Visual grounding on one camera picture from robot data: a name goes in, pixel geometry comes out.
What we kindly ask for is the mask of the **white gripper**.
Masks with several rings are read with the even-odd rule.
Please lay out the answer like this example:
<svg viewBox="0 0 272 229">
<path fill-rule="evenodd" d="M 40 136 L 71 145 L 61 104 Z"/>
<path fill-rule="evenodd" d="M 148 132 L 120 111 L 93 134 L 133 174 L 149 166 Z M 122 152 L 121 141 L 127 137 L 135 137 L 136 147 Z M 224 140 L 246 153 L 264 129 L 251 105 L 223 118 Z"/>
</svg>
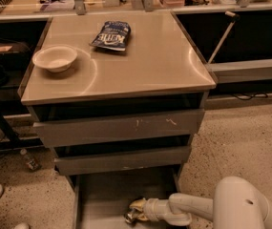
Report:
<svg viewBox="0 0 272 229">
<path fill-rule="evenodd" d="M 130 209 L 142 211 L 137 217 L 137 221 L 166 221 L 173 226 L 188 226 L 192 222 L 192 217 L 189 213 L 174 214 L 171 211 L 168 199 L 158 198 L 138 198 L 130 205 Z"/>
</svg>

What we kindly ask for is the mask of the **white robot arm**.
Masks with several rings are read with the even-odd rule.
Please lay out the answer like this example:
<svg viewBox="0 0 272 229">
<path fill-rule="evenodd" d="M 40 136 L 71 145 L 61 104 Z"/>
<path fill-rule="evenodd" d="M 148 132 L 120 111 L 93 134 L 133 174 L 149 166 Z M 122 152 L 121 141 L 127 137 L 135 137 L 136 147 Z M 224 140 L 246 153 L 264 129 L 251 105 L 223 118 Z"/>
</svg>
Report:
<svg viewBox="0 0 272 229">
<path fill-rule="evenodd" d="M 214 229 L 272 229 L 272 202 L 247 180 L 225 177 L 214 198 L 174 193 L 168 199 L 139 198 L 129 205 L 125 221 L 166 221 L 188 226 L 194 214 L 213 222 Z"/>
</svg>

